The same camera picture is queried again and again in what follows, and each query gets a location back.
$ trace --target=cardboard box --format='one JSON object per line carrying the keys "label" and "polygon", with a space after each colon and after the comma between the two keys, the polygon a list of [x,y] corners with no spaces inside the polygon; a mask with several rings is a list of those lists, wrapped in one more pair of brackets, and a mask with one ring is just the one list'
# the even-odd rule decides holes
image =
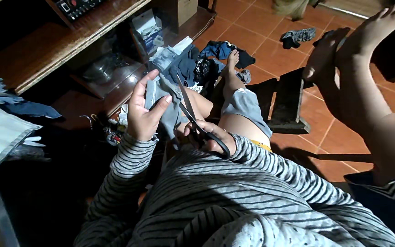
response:
{"label": "cardboard box", "polygon": [[182,26],[198,11],[198,0],[178,0],[178,22]]}

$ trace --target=terracotta tile floor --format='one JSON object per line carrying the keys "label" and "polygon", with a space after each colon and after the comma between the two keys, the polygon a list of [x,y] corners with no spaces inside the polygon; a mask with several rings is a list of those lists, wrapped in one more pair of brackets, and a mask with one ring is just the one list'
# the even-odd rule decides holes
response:
{"label": "terracotta tile floor", "polygon": [[[313,50],[312,42],[302,43],[298,49],[283,49],[278,39],[284,32],[316,27],[316,40],[325,31],[338,27],[348,26],[353,31],[363,21],[323,7],[308,7],[304,19],[292,22],[273,14],[271,4],[272,0],[219,0],[214,25],[197,38],[194,44],[202,49],[210,40],[227,40],[246,50],[256,58],[256,63],[248,67],[252,76],[251,83],[260,83],[303,67]],[[395,112],[395,83],[387,82],[374,65],[371,70],[381,92]],[[275,152],[285,154],[285,150],[293,150],[291,148],[318,154],[369,152],[359,135],[332,116],[315,87],[304,91],[301,116],[310,123],[310,134],[274,134],[271,143]],[[293,158],[302,163],[296,156]],[[367,163],[313,158],[308,160],[311,163],[304,165],[313,167],[313,170],[316,168],[332,182],[342,182],[345,174],[367,171],[373,167]]]}

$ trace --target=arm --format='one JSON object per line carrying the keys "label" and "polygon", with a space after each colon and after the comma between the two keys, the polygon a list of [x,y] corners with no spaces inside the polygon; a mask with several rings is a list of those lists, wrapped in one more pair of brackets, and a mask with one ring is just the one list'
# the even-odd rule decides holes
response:
{"label": "arm", "polygon": [[162,97],[151,110],[144,108],[147,80],[153,80],[157,70],[149,72],[136,83],[129,99],[127,133],[118,145],[111,171],[105,177],[94,201],[88,208],[86,222],[74,241],[76,246],[125,246],[138,221],[138,197],[144,188],[157,138],[159,120],[172,101]]}
{"label": "arm", "polygon": [[285,181],[312,209],[327,215],[364,245],[395,246],[395,234],[348,193],[295,162],[258,147],[245,137],[232,136],[237,150],[230,160],[269,172]]}
{"label": "arm", "polygon": [[136,223],[138,198],[157,139],[138,141],[125,134],[113,158],[111,171],[94,197],[76,246],[126,244]]}

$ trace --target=gray shorts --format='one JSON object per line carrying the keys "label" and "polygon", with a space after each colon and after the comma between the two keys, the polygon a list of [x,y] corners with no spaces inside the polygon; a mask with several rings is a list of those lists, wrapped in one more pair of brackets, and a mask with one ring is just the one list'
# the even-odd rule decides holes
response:
{"label": "gray shorts", "polygon": [[272,130],[263,120],[257,95],[248,89],[237,89],[229,100],[225,100],[220,115],[237,114],[252,121],[268,138]]}

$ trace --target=bare foot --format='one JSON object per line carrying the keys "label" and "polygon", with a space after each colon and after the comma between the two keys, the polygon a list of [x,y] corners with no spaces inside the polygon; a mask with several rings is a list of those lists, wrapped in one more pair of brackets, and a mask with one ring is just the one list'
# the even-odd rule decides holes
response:
{"label": "bare foot", "polygon": [[339,77],[336,74],[334,58],[339,42],[348,31],[350,31],[349,28],[339,28],[321,40],[313,49],[303,70],[303,79],[318,86],[327,108],[339,120],[342,119],[339,106]]}
{"label": "bare foot", "polygon": [[365,20],[344,42],[337,53],[337,64],[353,55],[369,56],[378,44],[395,30],[395,4]]}
{"label": "bare foot", "polygon": [[324,82],[325,77],[333,80],[335,74],[334,57],[336,49],[341,40],[347,35],[350,28],[339,28],[333,34],[327,36],[319,42],[313,49],[312,54],[307,60],[307,65],[303,70],[303,79],[314,82],[315,84],[332,83]]}
{"label": "bare foot", "polygon": [[236,73],[236,64],[239,62],[239,51],[233,50],[228,56],[227,66],[223,69],[222,75],[227,73]]}

